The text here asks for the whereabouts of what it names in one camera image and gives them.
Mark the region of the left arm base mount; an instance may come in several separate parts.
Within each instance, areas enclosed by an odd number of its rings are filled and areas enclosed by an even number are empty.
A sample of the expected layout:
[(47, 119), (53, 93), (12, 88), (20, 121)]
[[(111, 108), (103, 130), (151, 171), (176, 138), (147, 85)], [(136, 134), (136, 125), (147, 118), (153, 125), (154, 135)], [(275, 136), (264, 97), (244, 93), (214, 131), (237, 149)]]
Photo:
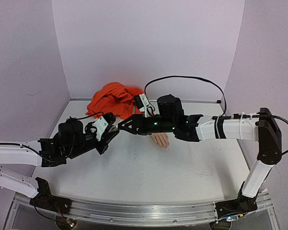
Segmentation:
[(44, 210), (69, 214), (72, 201), (65, 197), (53, 195), (50, 186), (45, 179), (36, 177), (36, 181), (38, 184), (38, 193), (30, 199), (29, 204)]

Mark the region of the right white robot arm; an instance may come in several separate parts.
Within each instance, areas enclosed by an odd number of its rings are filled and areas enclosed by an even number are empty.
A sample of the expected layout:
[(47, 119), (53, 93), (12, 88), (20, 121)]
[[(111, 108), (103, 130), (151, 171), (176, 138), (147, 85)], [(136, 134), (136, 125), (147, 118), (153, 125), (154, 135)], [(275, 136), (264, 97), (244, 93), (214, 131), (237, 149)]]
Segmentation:
[(211, 139), (251, 140), (259, 143), (257, 160), (241, 188), (241, 196), (256, 197), (274, 165), (282, 158), (282, 134), (267, 108), (257, 114), (231, 116), (185, 115), (181, 100), (171, 94), (157, 100), (159, 114), (134, 114), (118, 128), (134, 135), (173, 133), (187, 142)]

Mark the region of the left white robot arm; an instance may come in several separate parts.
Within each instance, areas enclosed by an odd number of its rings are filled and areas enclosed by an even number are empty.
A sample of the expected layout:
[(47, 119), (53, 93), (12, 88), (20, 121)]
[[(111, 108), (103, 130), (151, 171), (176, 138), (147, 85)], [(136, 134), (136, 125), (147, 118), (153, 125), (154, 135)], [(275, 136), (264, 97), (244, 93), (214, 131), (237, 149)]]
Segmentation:
[(41, 191), (37, 179), (5, 170), (5, 164), (32, 165), (35, 167), (57, 167), (67, 163), (68, 159), (77, 158), (91, 150), (104, 154), (109, 143), (119, 133), (114, 126), (113, 113), (102, 116), (87, 125), (81, 119), (69, 117), (58, 126), (53, 138), (41, 138), (36, 141), (12, 143), (0, 142), (0, 187), (23, 194), (36, 201), (44, 208), (55, 205), (54, 196)]

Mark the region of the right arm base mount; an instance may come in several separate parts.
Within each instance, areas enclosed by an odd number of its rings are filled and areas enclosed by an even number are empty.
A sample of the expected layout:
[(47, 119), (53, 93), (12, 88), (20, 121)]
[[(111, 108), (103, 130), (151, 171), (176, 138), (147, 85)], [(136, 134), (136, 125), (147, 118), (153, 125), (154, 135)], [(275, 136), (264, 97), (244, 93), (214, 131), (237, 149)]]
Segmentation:
[(242, 194), (244, 183), (238, 192), (236, 199), (219, 201), (216, 203), (216, 213), (218, 219), (225, 219), (229, 216), (245, 215), (249, 212), (257, 210), (256, 198), (258, 193), (254, 197), (247, 197)]

